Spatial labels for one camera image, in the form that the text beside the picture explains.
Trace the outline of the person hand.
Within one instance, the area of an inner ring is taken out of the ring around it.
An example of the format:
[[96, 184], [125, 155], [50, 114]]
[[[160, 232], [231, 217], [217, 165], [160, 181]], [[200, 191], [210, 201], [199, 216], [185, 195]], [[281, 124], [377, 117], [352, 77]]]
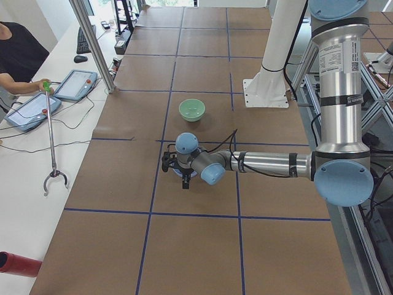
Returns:
[[52, 82], [48, 79], [41, 79], [38, 82], [39, 90], [42, 92], [49, 92], [49, 94], [54, 94], [54, 89], [51, 87]]

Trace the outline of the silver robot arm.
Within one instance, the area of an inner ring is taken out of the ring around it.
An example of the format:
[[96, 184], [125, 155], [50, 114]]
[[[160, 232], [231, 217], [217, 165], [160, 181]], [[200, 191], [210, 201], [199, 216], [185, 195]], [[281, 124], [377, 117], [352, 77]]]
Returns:
[[311, 13], [311, 40], [319, 50], [321, 141], [311, 154], [215, 153], [195, 135], [177, 137], [175, 166], [196, 172], [208, 184], [227, 170], [279, 178], [305, 177], [334, 205], [351, 207], [372, 194], [370, 150], [362, 142], [360, 38], [368, 30], [366, 1], [305, 1]]

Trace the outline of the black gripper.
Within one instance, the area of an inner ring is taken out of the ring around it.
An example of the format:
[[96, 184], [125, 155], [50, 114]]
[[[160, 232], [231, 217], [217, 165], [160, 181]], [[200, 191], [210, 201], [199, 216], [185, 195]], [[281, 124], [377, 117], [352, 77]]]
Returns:
[[[176, 168], [181, 169], [181, 170], [183, 170], [183, 169], [190, 169], [190, 168], [193, 169], [189, 165], [183, 165], [181, 163], [177, 163], [176, 164]], [[190, 180], [191, 180], [191, 174], [185, 174], [185, 173], [182, 174], [182, 188], [183, 189], [188, 189], [189, 188]]]

